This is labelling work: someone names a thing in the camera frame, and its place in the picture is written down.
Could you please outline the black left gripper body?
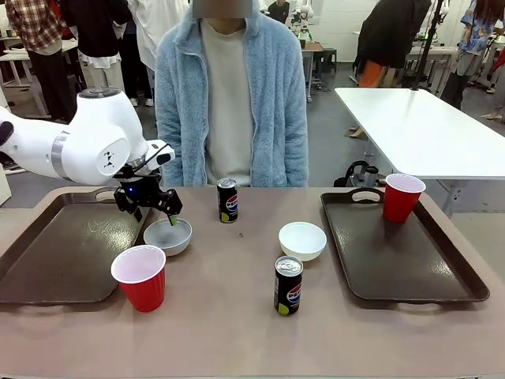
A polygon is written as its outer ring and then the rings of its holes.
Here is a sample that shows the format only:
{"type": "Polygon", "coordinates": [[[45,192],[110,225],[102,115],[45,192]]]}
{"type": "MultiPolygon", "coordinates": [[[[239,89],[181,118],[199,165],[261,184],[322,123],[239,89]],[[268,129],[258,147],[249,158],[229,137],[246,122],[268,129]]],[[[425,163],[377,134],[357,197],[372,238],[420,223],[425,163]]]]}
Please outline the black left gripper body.
{"type": "Polygon", "coordinates": [[[118,188],[123,188],[132,201],[137,201],[139,207],[155,208],[161,174],[156,169],[149,174],[138,174],[131,167],[125,167],[117,173],[118,188]]]}

